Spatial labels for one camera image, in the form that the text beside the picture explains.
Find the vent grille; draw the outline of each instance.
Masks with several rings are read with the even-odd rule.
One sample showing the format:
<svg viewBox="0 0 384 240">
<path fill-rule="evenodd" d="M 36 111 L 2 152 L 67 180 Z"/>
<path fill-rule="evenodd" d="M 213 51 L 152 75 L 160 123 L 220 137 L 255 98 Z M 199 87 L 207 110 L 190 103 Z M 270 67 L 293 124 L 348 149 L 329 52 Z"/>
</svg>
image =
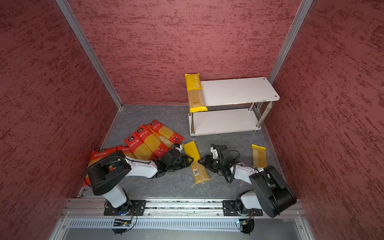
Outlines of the vent grille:
<svg viewBox="0 0 384 240">
<path fill-rule="evenodd" d="M 99 218 L 72 218 L 69 228 L 112 228 L 114 219 Z M 236 230 L 238 219 L 183 219 L 183 218 L 139 218 L 135 228 L 148 229 L 211 229 L 211 230 Z"/>
</svg>

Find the white shelf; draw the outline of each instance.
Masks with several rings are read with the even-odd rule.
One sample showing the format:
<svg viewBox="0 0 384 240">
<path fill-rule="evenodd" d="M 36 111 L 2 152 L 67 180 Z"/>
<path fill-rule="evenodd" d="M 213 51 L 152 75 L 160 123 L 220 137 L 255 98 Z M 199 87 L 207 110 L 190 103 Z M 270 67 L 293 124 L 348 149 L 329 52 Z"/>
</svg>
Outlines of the white shelf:
<svg viewBox="0 0 384 240">
<path fill-rule="evenodd" d="M 188 117 L 190 130 L 191 116 Z M 248 108 L 194 113 L 193 122 L 195 134 L 191 136 L 258 130 L 256 115 Z"/>
<path fill-rule="evenodd" d="M 201 81 L 206 106 L 277 101 L 279 95 L 267 78 Z"/>
</svg>

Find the mounting plate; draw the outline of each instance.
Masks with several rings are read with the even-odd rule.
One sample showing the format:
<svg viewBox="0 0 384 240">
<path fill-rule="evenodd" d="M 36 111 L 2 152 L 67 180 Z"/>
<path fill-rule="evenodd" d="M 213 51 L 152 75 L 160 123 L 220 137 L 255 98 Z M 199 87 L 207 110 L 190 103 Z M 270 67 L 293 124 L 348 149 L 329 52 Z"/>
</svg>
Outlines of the mounting plate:
<svg viewBox="0 0 384 240">
<path fill-rule="evenodd" d="M 134 213 L 137 216 L 143 216 L 147 201 L 146 200 L 130 200 L 130 201 L 133 206 Z M 128 212 L 125 216 L 130 216 L 130 215 L 131 215 L 131 212 Z M 107 202 L 107 205 L 105 206 L 105 209 L 104 209 L 104 216 L 121 216 L 121 215 L 119 215 L 119 210 L 112 207 L 110 202 Z"/>
<path fill-rule="evenodd" d="M 261 209 L 252 209 L 254 216 L 263 216 L 263 211 Z M 223 212 L 224 216 L 250 216 L 251 212 L 247 215 L 240 215 L 236 210 L 236 201 L 235 200 L 224 200 L 223 201 Z"/>
</svg>

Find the spaghetti package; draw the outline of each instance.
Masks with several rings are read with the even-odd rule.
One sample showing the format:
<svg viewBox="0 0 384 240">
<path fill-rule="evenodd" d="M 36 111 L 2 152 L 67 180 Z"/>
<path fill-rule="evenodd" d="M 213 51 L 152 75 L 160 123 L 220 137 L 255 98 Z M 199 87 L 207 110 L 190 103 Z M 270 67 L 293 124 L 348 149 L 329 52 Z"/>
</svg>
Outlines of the spaghetti package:
<svg viewBox="0 0 384 240">
<path fill-rule="evenodd" d="M 156 159 L 155 155 L 149 150 L 149 148 L 144 144 L 144 142 L 135 132 L 132 133 L 129 138 L 125 139 L 124 142 L 127 144 L 129 149 L 132 150 L 133 154 L 136 156 L 136 159 L 143 161 Z"/>
<path fill-rule="evenodd" d="M 260 147 L 252 144 L 252 166 L 253 167 L 266 167 L 266 147 Z"/>
<path fill-rule="evenodd" d="M 184 137 L 167 128 L 157 120 L 153 120 L 149 124 L 149 127 L 173 143 L 181 143 L 184 140 Z"/>
<path fill-rule="evenodd" d="M 190 167 L 192 170 L 193 177 L 195 179 L 195 184 L 211 180 L 205 167 L 201 165 L 198 161 L 193 161 Z"/>
<path fill-rule="evenodd" d="M 196 113 L 208 111 L 205 106 L 203 91 L 200 83 L 200 74 L 186 74 L 189 112 Z"/>
<path fill-rule="evenodd" d="M 89 159 L 89 163 L 88 163 L 87 168 L 88 168 L 90 165 L 96 163 L 96 162 L 99 161 L 100 159 L 102 159 L 102 158 L 108 156 L 109 154 L 113 153 L 113 152 L 116 151 L 116 150 L 117 150 L 116 147 L 113 147 L 113 148 L 100 149 L 100 150 L 93 151 L 93 152 L 91 153 L 91 158 Z M 86 181 L 89 185 L 91 185 L 91 183 L 90 183 L 90 181 L 89 181 L 89 178 L 88 178 L 88 175 L 85 177 L 85 181 Z"/>
<path fill-rule="evenodd" d="M 167 148 L 171 148 L 173 146 L 173 142 L 169 141 L 168 139 L 166 139 L 164 136 L 161 136 L 160 134 L 158 134 L 155 130 L 153 130 L 149 124 L 146 125 L 146 127 L 162 142 L 164 143 Z"/>
<path fill-rule="evenodd" d="M 124 153 L 124 155 L 127 157 L 131 157 L 131 158 L 136 159 L 135 154 L 133 154 L 132 150 L 129 149 L 129 147 L 127 147 L 127 146 L 118 146 L 117 150 L 121 150 Z"/>
<path fill-rule="evenodd" d="M 195 140 L 193 140 L 192 142 L 183 144 L 183 149 L 184 149 L 184 152 L 187 156 L 194 159 L 193 160 L 194 162 L 199 161 L 201 159 L 200 153 L 197 150 Z"/>
<path fill-rule="evenodd" d="M 146 126 L 141 125 L 136 134 L 147 145 L 157 158 L 162 158 L 169 148 L 162 143 Z"/>
<path fill-rule="evenodd" d="M 195 184 L 211 180 L 205 167 L 197 162 L 201 157 L 195 141 L 183 144 L 183 148 L 185 154 L 193 158 L 193 163 L 191 163 L 190 167 L 193 173 L 193 178 L 195 179 Z"/>
</svg>

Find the red pasta package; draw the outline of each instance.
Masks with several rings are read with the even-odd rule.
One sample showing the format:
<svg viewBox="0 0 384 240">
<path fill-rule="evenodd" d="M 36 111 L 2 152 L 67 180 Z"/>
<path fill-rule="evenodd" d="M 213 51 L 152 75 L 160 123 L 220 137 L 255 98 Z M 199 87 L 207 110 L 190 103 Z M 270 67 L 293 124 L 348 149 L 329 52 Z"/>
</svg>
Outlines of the red pasta package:
<svg viewBox="0 0 384 240">
<path fill-rule="evenodd" d="M 118 146 L 117 150 L 121 150 L 127 157 L 136 159 L 135 154 L 133 154 L 132 150 L 128 146 Z"/>
<path fill-rule="evenodd" d="M 99 161 L 100 159 L 102 159 L 102 158 L 108 156 L 109 154 L 113 153 L 114 151 L 116 151 L 116 148 L 115 148 L 115 147 L 113 147 L 113 148 L 107 148 L 107 149 L 100 149 L 100 150 L 93 151 L 93 152 L 91 153 L 91 158 L 90 158 L 90 160 L 89 160 L 89 163 L 88 163 L 87 168 L 88 168 L 90 165 L 94 164 L 95 162 Z M 86 181 L 89 185 L 91 185 L 91 183 L 89 182 L 88 174 L 87 174 L 87 176 L 85 177 L 85 181 Z"/>
<path fill-rule="evenodd" d="M 149 126 L 159 134 L 166 137 L 171 142 L 181 143 L 184 140 L 183 136 L 167 128 L 166 126 L 164 126 L 163 124 L 161 124 L 159 121 L 155 119 L 149 124 Z"/>
<path fill-rule="evenodd" d="M 162 158 L 168 151 L 167 146 L 162 143 L 146 126 L 141 125 L 136 130 L 136 133 L 157 158 Z"/>
<path fill-rule="evenodd" d="M 135 154 L 136 159 L 143 161 L 156 159 L 155 155 L 135 132 L 132 133 L 129 138 L 125 139 L 124 142 L 132 150 L 133 154 Z"/>
</svg>

